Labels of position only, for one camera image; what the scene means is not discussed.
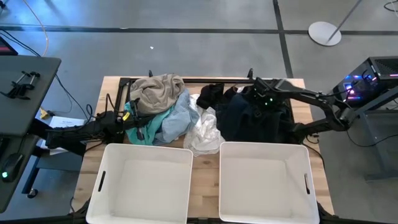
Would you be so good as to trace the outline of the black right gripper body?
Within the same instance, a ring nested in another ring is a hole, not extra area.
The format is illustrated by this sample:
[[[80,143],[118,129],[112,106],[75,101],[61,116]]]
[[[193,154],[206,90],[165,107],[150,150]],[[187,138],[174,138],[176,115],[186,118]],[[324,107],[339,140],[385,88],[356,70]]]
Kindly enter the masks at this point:
[[[279,79],[263,80],[257,77],[250,87],[248,98],[255,105],[263,108],[276,108],[282,104],[275,88]]]

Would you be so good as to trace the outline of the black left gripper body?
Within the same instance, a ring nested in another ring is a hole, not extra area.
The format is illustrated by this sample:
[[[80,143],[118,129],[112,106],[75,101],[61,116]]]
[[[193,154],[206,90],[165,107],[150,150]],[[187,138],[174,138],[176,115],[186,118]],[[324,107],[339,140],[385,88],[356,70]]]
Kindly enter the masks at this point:
[[[146,125],[146,120],[139,117],[135,109],[126,110],[122,117],[122,122],[124,131],[132,128],[141,128]]]

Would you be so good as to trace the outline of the light blue garment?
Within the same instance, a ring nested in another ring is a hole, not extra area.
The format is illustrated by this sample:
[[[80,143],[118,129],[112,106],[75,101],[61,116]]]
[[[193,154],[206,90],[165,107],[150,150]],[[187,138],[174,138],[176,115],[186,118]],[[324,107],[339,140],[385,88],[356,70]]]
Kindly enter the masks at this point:
[[[184,89],[170,113],[162,120],[162,124],[155,134],[153,145],[161,146],[178,139],[196,125],[199,117],[198,111],[190,105],[189,91]]]

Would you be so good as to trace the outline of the white woven plastic bin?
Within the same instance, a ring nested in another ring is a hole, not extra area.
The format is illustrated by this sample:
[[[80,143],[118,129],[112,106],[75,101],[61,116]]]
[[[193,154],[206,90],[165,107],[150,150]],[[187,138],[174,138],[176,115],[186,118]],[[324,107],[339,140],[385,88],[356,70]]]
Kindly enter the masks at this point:
[[[86,213],[89,224],[186,224],[193,153],[108,144]]]
[[[248,224],[319,224],[308,150],[297,144],[224,142],[219,216]]]

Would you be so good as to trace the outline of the small black garment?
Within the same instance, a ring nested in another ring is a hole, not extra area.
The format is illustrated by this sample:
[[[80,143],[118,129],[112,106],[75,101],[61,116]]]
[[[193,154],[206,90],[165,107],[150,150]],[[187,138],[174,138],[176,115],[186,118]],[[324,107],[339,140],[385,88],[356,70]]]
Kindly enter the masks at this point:
[[[209,84],[201,89],[197,105],[203,109],[209,107],[215,109],[216,105],[229,103],[237,92],[238,89],[235,86],[224,91],[224,83]]]

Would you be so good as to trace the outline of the teal garment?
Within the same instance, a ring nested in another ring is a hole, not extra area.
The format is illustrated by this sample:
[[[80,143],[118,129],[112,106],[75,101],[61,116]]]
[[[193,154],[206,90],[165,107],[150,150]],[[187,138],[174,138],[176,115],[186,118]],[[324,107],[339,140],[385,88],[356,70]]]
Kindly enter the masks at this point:
[[[175,106],[173,105],[166,111],[156,114],[148,123],[146,123],[145,126],[143,126],[142,131],[145,137],[145,140],[143,141],[138,140],[136,136],[137,128],[126,130],[126,135],[129,141],[132,144],[153,146],[155,134],[157,133],[158,129],[161,127],[163,120],[172,112],[174,107]]]

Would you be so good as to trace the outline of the dark navy garment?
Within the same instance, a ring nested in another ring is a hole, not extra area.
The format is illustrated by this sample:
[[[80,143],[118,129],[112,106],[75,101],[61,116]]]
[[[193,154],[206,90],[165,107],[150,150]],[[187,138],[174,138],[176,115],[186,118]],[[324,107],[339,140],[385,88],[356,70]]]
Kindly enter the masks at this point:
[[[217,128],[226,141],[287,142],[294,126],[289,107],[275,98],[235,93],[216,106]]]

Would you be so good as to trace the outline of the white garment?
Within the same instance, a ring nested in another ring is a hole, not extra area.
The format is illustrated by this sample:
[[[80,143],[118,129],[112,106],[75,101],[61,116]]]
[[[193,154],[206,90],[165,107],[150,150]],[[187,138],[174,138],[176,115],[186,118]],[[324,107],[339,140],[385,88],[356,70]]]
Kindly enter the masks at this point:
[[[216,127],[216,111],[212,107],[203,109],[198,106],[199,96],[199,94],[190,95],[190,109],[197,112],[199,117],[183,140],[183,148],[191,150],[195,157],[216,154],[219,152],[221,144],[225,142],[221,131]]]

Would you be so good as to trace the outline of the round white stand base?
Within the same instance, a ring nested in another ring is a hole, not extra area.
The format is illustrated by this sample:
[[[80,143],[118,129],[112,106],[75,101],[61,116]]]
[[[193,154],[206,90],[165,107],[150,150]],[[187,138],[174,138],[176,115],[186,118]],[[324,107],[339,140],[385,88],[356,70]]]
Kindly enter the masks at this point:
[[[341,41],[341,32],[329,22],[314,22],[308,28],[308,34],[314,42],[327,47],[337,45]]]

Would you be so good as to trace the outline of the dark grey side desk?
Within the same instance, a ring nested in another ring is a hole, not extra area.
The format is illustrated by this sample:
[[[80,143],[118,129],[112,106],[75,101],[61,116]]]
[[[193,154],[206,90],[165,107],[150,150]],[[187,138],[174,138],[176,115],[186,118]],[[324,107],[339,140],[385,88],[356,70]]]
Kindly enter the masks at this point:
[[[21,71],[40,73],[40,78],[33,82],[35,88],[27,90],[30,100],[10,99],[0,94],[0,171],[6,159],[13,153],[24,155],[21,168],[13,182],[5,183],[0,175],[0,213],[5,212],[19,179],[33,153],[38,136],[29,131],[62,60],[55,57],[35,56],[0,56],[0,91],[12,89],[11,82],[16,82]],[[29,83],[31,77],[25,77],[21,83]]]

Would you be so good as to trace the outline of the black computer tower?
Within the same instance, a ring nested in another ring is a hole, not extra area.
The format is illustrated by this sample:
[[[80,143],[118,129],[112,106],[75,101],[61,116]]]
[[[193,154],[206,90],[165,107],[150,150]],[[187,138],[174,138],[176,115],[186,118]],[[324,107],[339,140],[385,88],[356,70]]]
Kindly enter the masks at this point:
[[[352,108],[359,108],[398,86],[398,56],[369,57],[331,93]]]

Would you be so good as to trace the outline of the grey stand pole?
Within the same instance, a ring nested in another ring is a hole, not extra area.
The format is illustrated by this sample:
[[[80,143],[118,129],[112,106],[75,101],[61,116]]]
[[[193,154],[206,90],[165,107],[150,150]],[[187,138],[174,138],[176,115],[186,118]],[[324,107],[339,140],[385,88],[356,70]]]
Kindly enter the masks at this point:
[[[341,27],[343,26],[343,24],[348,20],[348,18],[352,15],[352,13],[355,11],[355,9],[361,4],[363,0],[357,0],[357,2],[355,3],[355,5],[350,9],[349,13],[347,13],[347,15],[345,16],[345,18],[340,22],[340,24],[336,27],[336,29],[334,30],[334,32],[331,34],[331,36],[329,36],[327,42],[329,42],[332,38],[334,38],[334,36],[336,35],[337,32],[340,31]]]

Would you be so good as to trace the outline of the black clamp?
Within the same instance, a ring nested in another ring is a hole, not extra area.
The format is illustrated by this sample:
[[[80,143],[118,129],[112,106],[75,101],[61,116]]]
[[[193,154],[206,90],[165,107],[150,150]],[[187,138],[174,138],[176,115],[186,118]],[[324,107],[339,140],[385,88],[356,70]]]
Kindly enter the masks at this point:
[[[5,93],[3,91],[0,91],[0,94],[4,95],[7,98],[10,99],[14,99],[14,98],[18,98],[21,100],[30,100],[30,98],[28,96],[26,96],[26,92],[27,90],[33,90],[35,88],[35,86],[33,85],[33,82],[36,78],[40,78],[41,74],[37,73],[37,72],[30,72],[27,73],[25,71],[21,71],[22,76],[16,81],[12,81],[11,85],[12,85],[12,89]],[[31,80],[29,83],[21,83],[21,81],[25,78],[25,77],[31,77]]]

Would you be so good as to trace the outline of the black computer mouse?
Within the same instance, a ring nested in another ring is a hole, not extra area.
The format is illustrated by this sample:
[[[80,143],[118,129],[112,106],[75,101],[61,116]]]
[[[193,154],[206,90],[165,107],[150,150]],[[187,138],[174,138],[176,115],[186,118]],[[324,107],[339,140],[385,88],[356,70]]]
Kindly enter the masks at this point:
[[[3,164],[0,175],[1,180],[5,183],[13,182],[21,168],[24,155],[21,153],[11,154]]]

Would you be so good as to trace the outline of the grey metal stand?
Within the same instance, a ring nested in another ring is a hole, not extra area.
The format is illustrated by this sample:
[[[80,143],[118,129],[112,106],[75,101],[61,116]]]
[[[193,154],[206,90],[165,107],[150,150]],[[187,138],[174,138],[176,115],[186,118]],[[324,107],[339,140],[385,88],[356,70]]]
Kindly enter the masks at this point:
[[[358,124],[347,131],[349,140],[369,149],[378,172],[366,174],[365,181],[398,179],[398,86],[355,111]]]

